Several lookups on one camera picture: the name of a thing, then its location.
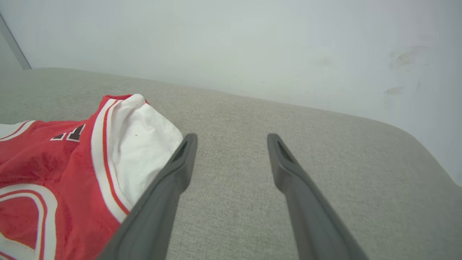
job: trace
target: white wall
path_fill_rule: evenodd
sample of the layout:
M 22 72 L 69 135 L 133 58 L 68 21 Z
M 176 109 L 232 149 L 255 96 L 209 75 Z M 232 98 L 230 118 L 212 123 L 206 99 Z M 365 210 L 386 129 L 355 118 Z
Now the white wall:
M 462 1 L 0 1 L 33 68 L 217 89 L 372 118 L 462 184 Z
M 23 68 L 11 51 L 5 37 L 0 32 L 0 77 L 2 74 L 19 73 L 21 71 L 23 71 Z

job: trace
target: jersey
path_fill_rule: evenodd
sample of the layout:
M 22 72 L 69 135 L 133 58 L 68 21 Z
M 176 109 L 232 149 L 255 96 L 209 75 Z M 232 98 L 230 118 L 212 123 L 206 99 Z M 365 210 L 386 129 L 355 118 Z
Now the jersey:
M 96 258 L 181 140 L 138 94 L 83 121 L 0 125 L 0 259 Z

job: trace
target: red basketball jersey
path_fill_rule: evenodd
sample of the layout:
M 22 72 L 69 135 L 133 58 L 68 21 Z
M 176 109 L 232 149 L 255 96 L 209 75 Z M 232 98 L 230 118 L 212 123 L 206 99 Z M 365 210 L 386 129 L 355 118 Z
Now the red basketball jersey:
M 0 258 L 88 260 L 102 251 L 134 203 L 117 181 L 111 141 L 129 97 L 104 97 L 84 121 L 0 127 Z M 135 99 L 129 105 L 146 104 Z

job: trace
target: printed number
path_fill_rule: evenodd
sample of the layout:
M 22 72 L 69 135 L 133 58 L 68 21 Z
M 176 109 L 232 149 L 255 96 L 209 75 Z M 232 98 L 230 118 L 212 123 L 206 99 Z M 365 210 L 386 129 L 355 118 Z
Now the printed number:
M 69 133 L 69 135 L 67 136 L 66 140 L 69 140 L 69 141 L 73 141 L 73 142 L 79 142 L 80 140 L 80 133 L 82 132 L 82 130 L 85 128 L 85 125 L 81 125 L 79 127 L 77 127 L 76 129 L 74 129 L 72 132 Z M 62 133 L 58 136 L 55 136 L 53 138 L 51 138 L 50 140 L 51 141 L 61 141 L 64 139 L 64 137 L 66 136 L 67 132 L 66 133 Z

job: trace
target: gray sofa cushion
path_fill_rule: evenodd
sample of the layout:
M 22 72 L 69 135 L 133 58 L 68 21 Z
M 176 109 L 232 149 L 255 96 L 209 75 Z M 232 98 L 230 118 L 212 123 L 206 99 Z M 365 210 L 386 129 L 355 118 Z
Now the gray sofa cushion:
M 167 259 L 297 259 L 266 135 L 278 133 L 371 259 L 461 259 L 462 188 L 411 135 L 377 121 L 71 69 L 0 79 L 0 123 L 82 120 L 140 93 L 199 145 Z

